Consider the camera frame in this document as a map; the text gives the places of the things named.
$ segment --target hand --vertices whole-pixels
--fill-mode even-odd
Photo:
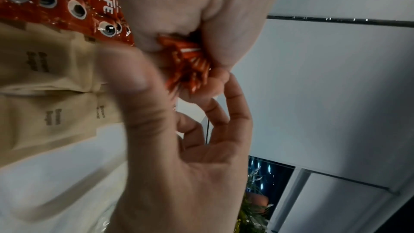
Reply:
[[[232,233],[248,176],[252,119],[233,75],[224,88],[230,118],[210,99],[214,126],[171,110],[163,81],[139,50],[107,46],[98,66],[122,111],[128,179],[108,233]],[[177,139],[177,130],[184,139]]]
[[[203,103],[222,94],[230,69],[256,41],[275,0],[119,0],[138,48],[161,68],[171,66],[160,52],[158,34],[186,36],[199,30],[213,61],[208,84],[180,97]]]

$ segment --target fingernail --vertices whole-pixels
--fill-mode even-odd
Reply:
[[[113,92],[129,93],[148,87],[145,58],[139,49],[106,44],[98,46],[96,53],[98,69]]]

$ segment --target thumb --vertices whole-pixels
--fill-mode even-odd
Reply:
[[[171,167],[179,158],[175,119],[158,70],[135,47],[105,45],[97,56],[98,69],[122,112],[129,168]]]

